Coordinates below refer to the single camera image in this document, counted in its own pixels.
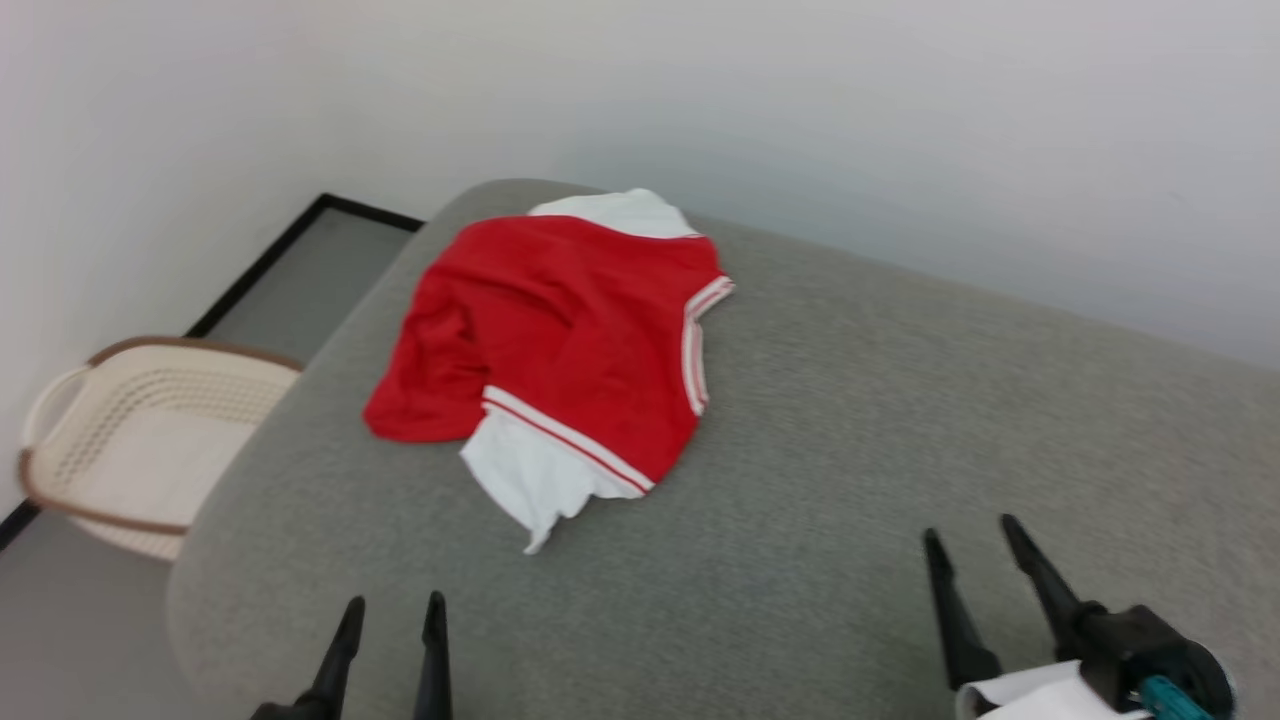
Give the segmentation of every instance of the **red fabric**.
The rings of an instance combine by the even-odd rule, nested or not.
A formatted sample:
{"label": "red fabric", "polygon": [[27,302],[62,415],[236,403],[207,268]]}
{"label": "red fabric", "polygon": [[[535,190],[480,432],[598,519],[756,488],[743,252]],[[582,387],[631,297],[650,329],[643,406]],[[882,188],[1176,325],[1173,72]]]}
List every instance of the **red fabric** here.
{"label": "red fabric", "polygon": [[686,304],[721,277],[701,236],[558,215],[470,225],[424,274],[365,421],[402,442],[466,438],[492,384],[657,482],[698,424],[681,365]]}

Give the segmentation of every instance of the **white stripe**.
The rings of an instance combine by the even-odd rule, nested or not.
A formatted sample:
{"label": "white stripe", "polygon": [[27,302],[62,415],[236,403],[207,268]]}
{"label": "white stripe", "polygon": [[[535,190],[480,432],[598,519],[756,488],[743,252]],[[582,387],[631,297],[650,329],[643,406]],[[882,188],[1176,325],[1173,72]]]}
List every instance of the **white stripe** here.
{"label": "white stripe", "polygon": [[596,459],[599,459],[602,464],[608,465],[612,470],[635,482],[645,491],[653,489],[654,484],[653,480],[646,478],[644,473],[641,473],[640,470],[632,468],[626,460],[614,455],[612,451],[609,451],[609,448],[584,436],[582,433],[575,430],[573,428],[566,425],[564,423],[561,423],[554,418],[547,416],[544,413],[541,413],[532,405],[529,405],[524,400],[520,400],[515,395],[511,395],[509,392],[495,386],[485,386],[484,397],[486,400],[492,400],[500,405],[506,405],[517,414],[522,415],[526,420],[529,420],[534,425],[538,425],[541,429],[552,434],[559,436],[572,445],[576,445],[577,447],[586,451],[589,455],[593,455]]}
{"label": "white stripe", "polygon": [[727,275],[721,275],[698,291],[685,304],[685,331],[681,337],[680,369],[685,379],[685,395],[689,396],[689,407],[699,418],[707,410],[708,393],[707,375],[703,370],[701,328],[698,327],[698,318],[731,292],[733,292],[733,281]]}

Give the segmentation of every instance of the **black baseboard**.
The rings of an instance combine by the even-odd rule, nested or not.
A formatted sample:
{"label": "black baseboard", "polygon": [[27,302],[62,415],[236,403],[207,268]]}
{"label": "black baseboard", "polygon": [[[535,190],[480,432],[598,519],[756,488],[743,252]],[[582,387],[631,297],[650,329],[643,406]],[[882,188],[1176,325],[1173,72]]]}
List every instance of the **black baseboard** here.
{"label": "black baseboard", "polygon": [[[307,232],[320,215],[325,210],[340,210],[348,215],[356,215],[358,218],[365,218],[366,220],[372,220],[375,223],[383,223],[393,228],[398,228],[408,232],[417,232],[426,223],[410,218],[407,215],[401,215],[398,213],[392,213],[390,210],[383,210],[381,208],[374,208],[372,205],[365,205],[364,202],[357,202],[355,200],[348,200],[346,197],[338,197],[337,195],[323,193],[316,197],[311,205],[303,210],[298,219],[289,223],[289,227],[284,229],[280,237],[275,241],[253,261],[252,265],[244,270],[239,278],[227,292],[219,297],[214,305],[205,311],[195,325],[187,331],[187,337],[205,337],[212,331],[218,323],[230,313],[232,307],[237,302],[243,300],[248,291],[262,279],[262,275],[271,269],[280,258],[289,250],[289,247],[302,237],[302,233]],[[0,520],[0,552],[9,547],[9,543],[18,537],[22,530],[40,515],[40,506],[32,503],[29,500],[22,501],[8,518]]]}

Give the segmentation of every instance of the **gray fabric surface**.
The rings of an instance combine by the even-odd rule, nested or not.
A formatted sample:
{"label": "gray fabric surface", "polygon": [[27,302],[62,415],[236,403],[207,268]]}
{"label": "gray fabric surface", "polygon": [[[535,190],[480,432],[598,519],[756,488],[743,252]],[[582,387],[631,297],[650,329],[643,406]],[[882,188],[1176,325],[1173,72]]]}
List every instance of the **gray fabric surface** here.
{"label": "gray fabric surface", "polygon": [[457,443],[379,441],[360,411],[461,227],[582,191],[449,205],[209,500],[169,626],[227,717],[300,692],[356,593],[346,717],[407,717],[431,589],[460,719],[947,717],[924,528],[1006,669],[1050,661],[1005,511],[1082,596],[1215,650],[1243,717],[1280,706],[1280,375],[698,217],[739,287],[704,318],[701,428],[652,496],[521,555]]}

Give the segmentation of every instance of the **white wall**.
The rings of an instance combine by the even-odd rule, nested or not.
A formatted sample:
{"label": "white wall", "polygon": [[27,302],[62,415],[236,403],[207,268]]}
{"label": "white wall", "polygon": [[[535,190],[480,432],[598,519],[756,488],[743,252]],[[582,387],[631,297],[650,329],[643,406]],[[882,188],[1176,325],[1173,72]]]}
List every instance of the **white wall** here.
{"label": "white wall", "polygon": [[306,0],[334,191],[646,186],[1280,366],[1274,0]]}
{"label": "white wall", "polygon": [[[323,190],[266,0],[0,5],[0,438],[50,378],[189,327]],[[0,480],[0,516],[20,500]]]}

